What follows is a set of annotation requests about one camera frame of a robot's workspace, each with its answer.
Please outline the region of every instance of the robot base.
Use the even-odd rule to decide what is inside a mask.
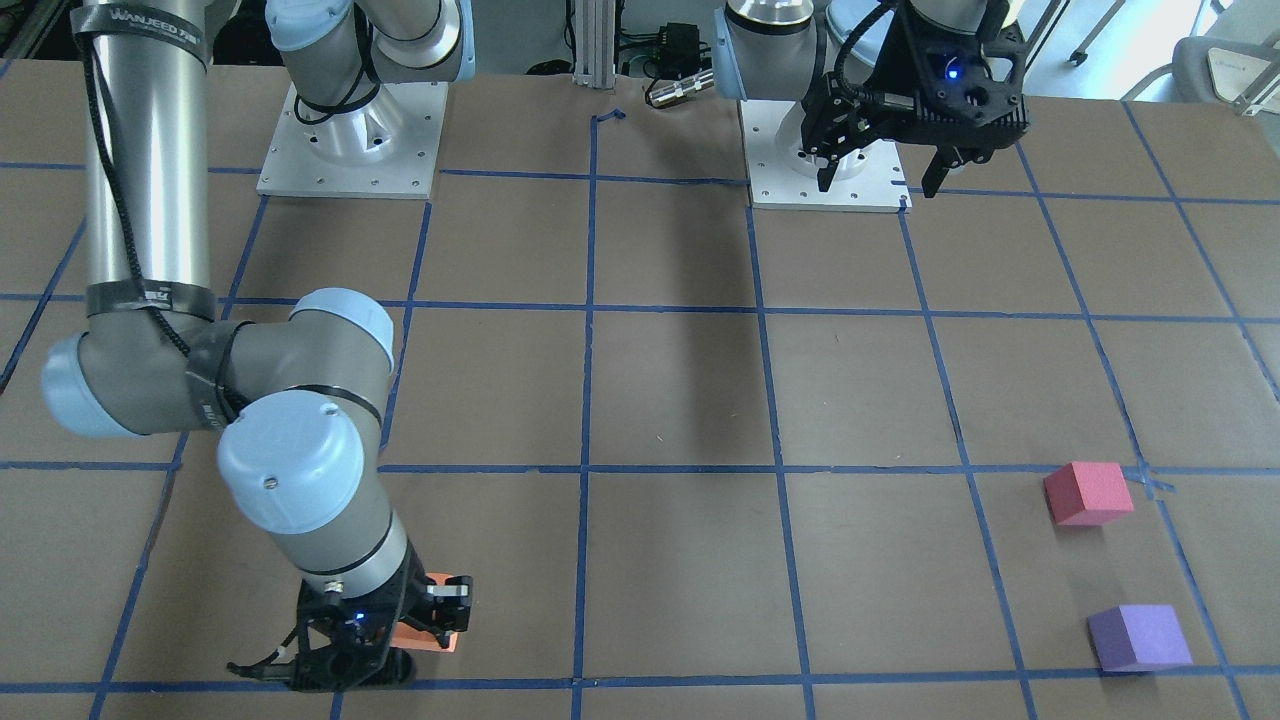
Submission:
[[[293,86],[271,136],[257,179],[260,195],[289,197],[387,197],[425,200],[431,195],[449,86],[443,82],[384,85],[407,118],[376,163],[339,165],[308,147],[293,118]]]
[[[828,192],[818,192],[817,170],[803,174],[791,158],[783,158],[776,141],[778,128],[795,102],[746,100],[740,104],[742,143],[751,178],[751,204],[780,210],[840,210],[849,213],[897,213],[911,208],[906,176],[897,146],[877,140],[841,163],[860,164],[851,177],[841,169]],[[799,131],[796,131],[799,143]]]

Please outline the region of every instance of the white mounting plate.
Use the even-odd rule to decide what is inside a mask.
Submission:
[[[778,155],[774,135],[782,118],[795,105],[780,100],[740,102],[742,145],[751,177],[751,204],[783,210],[842,210],[849,213],[897,213],[911,193],[897,158],[897,146],[877,140],[863,149],[865,167],[854,177],[831,183],[818,192],[815,176],[803,176]]]
[[[444,127],[449,86],[443,82],[384,85],[408,122],[397,147],[369,165],[335,165],[311,151],[302,126],[293,119],[293,86],[275,123],[271,147],[257,177],[259,195],[288,197],[389,197],[425,200],[431,196],[435,158]]]

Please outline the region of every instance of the purple cube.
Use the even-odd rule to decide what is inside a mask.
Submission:
[[[1192,664],[1171,605],[1119,605],[1089,616],[1098,662],[1107,673],[1147,673]]]

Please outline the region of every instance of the floor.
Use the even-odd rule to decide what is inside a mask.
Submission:
[[[297,573],[216,438],[42,407],[84,327],[78,73],[0,65],[0,716],[1280,716],[1280,164],[1225,109],[1037,99],[909,214],[803,214],[749,205],[730,102],[481,76],[429,204],[288,200],[255,193],[287,77],[212,68],[224,311],[384,304],[384,482],[476,578],[456,655],[329,697],[224,670]],[[1137,512],[1056,528],[1070,460]],[[1172,605],[1196,665],[1100,673],[1117,603]]]

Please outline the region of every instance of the robotic arm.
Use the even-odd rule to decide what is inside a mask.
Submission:
[[[865,5],[833,0],[815,14],[812,0],[731,0],[717,12],[717,87],[739,100],[799,100],[796,147],[819,191],[844,158],[884,138],[936,146],[922,183],[932,197],[950,170],[986,163],[1027,132],[1020,0],[881,0],[854,24]],[[855,79],[854,47],[891,12],[874,69]]]
[[[233,673],[296,691],[398,685],[410,635],[451,647],[471,578],[426,574],[376,473],[392,320],[360,293],[303,297],[289,322],[215,318],[205,151],[207,37],[229,3],[88,0],[73,13],[90,99],[88,332],[55,345],[46,404],[87,437],[224,430],[232,495],[302,574],[293,661]],[[466,0],[273,0],[298,132],[360,163],[394,142],[381,83],[466,74]],[[312,633],[328,638],[312,646]]]

